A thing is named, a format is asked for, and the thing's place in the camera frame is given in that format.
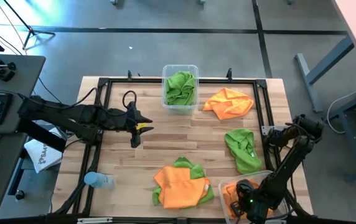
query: concrete floor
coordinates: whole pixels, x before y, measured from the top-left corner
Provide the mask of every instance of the concrete floor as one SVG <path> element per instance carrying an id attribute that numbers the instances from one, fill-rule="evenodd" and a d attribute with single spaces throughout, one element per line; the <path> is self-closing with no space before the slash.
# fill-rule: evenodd
<path id="1" fill-rule="evenodd" d="M 88 28 L 198 28 L 255 29 L 251 0 L 207 0 L 204 7 L 195 0 L 125 0 L 114 7 L 108 0 L 14 1 L 24 19 L 37 26 Z M 326 0 L 259 0 L 264 29 L 269 30 L 344 30 L 333 5 Z M 0 14 L 0 24 L 7 20 Z M 12 29 L 0 26 L 0 34 L 20 46 Z M 47 58 L 41 78 L 65 103 L 77 99 L 84 75 L 126 75 L 127 70 L 142 76 L 161 75 L 167 64 L 194 64 L 202 77 L 224 77 L 232 67 L 234 77 L 265 77 L 257 34 L 128 34 L 57 33 L 30 40 L 29 55 Z M 294 61 L 303 53 L 312 68 L 337 44 L 341 35 L 265 35 L 273 78 L 282 78 L 291 114 L 305 113 L 314 119 L 310 99 Z M 316 84 L 324 102 L 324 111 L 337 98 L 356 90 L 356 48 L 344 57 Z M 52 97 L 38 84 L 38 95 Z M 304 161 L 314 213 L 322 218 L 356 221 L 356 182 L 344 181 L 344 175 L 356 172 L 345 136 L 325 128 L 323 140 Z M 57 173 L 27 171 L 19 186 L 28 192 L 25 201 L 5 196 L 0 218 L 40 215 L 49 210 L 49 196 Z"/>

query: orange cloth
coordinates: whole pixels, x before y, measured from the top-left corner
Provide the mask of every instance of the orange cloth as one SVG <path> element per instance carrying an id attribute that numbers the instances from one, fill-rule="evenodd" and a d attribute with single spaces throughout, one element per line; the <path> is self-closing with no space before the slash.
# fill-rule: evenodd
<path id="1" fill-rule="evenodd" d="M 230 208 L 231 203 L 238 201 L 238 194 L 236 193 L 236 184 L 237 183 L 228 184 L 222 188 L 223 201 L 225 202 L 225 205 L 228 208 L 228 213 L 231 216 L 231 218 L 237 218 L 233 213 L 232 209 Z M 254 189 L 257 189 L 259 186 L 254 182 L 251 182 L 251 184 L 253 185 Z M 271 212 L 272 210 L 268 209 L 268 215 L 271 215 Z"/>
<path id="2" fill-rule="evenodd" d="M 164 166 L 154 180 L 161 187 L 159 201 L 166 209 L 187 208 L 197 205 L 207 194 L 210 181 L 207 178 L 190 179 L 189 168 Z"/>
<path id="3" fill-rule="evenodd" d="M 203 111 L 213 110 L 219 119 L 229 119 L 247 114 L 253 104 L 248 95 L 223 88 L 205 102 Z"/>

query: clear bottle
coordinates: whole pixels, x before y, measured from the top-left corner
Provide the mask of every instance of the clear bottle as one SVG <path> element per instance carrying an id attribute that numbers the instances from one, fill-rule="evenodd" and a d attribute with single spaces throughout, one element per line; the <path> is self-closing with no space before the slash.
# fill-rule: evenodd
<path id="1" fill-rule="evenodd" d="M 84 176 L 84 182 L 98 189 L 114 189 L 115 180 L 105 174 L 89 172 Z"/>

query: green cloth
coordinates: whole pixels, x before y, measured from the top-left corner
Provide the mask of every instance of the green cloth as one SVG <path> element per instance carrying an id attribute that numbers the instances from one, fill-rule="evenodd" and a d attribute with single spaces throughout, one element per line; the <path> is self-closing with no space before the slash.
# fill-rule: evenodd
<path id="1" fill-rule="evenodd" d="M 193 165 L 186 157 L 181 156 L 178 158 L 175 163 L 172 165 L 173 167 L 177 168 L 189 168 L 190 169 L 190 179 L 198 179 L 205 177 L 203 172 L 203 167 L 200 165 Z M 161 187 L 158 186 L 152 194 L 153 205 L 159 205 L 159 195 L 161 193 Z M 204 202 L 208 202 L 209 200 L 214 198 L 213 189 L 210 186 L 208 188 L 207 194 L 202 197 L 197 204 L 201 204 Z"/>
<path id="2" fill-rule="evenodd" d="M 246 128 L 231 130 L 225 134 L 230 154 L 236 158 L 236 167 L 241 174 L 259 171 L 261 160 L 254 150 L 253 132 Z"/>
<path id="3" fill-rule="evenodd" d="M 177 72 L 166 83 L 168 105 L 192 105 L 195 96 L 195 78 L 190 72 Z"/>

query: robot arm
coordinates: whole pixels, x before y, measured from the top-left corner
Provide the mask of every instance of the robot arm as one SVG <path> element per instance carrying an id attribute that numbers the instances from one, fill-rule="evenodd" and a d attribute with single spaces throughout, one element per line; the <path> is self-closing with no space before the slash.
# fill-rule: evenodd
<path id="1" fill-rule="evenodd" d="M 323 125 L 307 119 L 305 115 L 294 119 L 293 124 L 282 131 L 271 129 L 263 144 L 268 147 L 284 147 L 293 139 L 293 146 L 280 166 L 268 175 L 257 189 L 247 180 L 237 183 L 239 201 L 231 205 L 236 215 L 246 217 L 256 224 L 264 223 L 268 209 L 275 210 L 287 191 L 287 182 L 305 156 L 310 153 L 322 136 Z"/>
<path id="2" fill-rule="evenodd" d="M 128 93 L 135 95 L 135 100 L 124 104 L 125 96 Z M 78 138 L 85 142 L 96 141 L 96 136 L 99 131 L 127 131 L 131 133 L 131 147 L 138 147 L 141 143 L 140 135 L 146 131 L 150 131 L 152 127 L 138 126 L 141 123 L 151 123 L 152 120 L 145 118 L 141 112 L 136 109 L 136 94 L 133 91 L 128 91 L 124 94 L 123 104 L 126 111 L 116 108 L 105 109 L 101 105 L 64 105 L 47 101 L 39 96 L 24 98 L 23 104 L 19 108 L 18 114 L 21 119 L 26 121 L 44 120 L 63 129 L 69 130 L 77 135 Z M 41 127 L 29 123 L 30 128 L 26 128 L 24 132 L 28 135 L 41 132 Z M 49 141 L 52 138 L 43 138 L 41 134 L 32 136 L 40 138 L 39 141 L 50 145 L 51 147 L 62 151 L 64 149 L 57 145 L 56 141 Z"/>

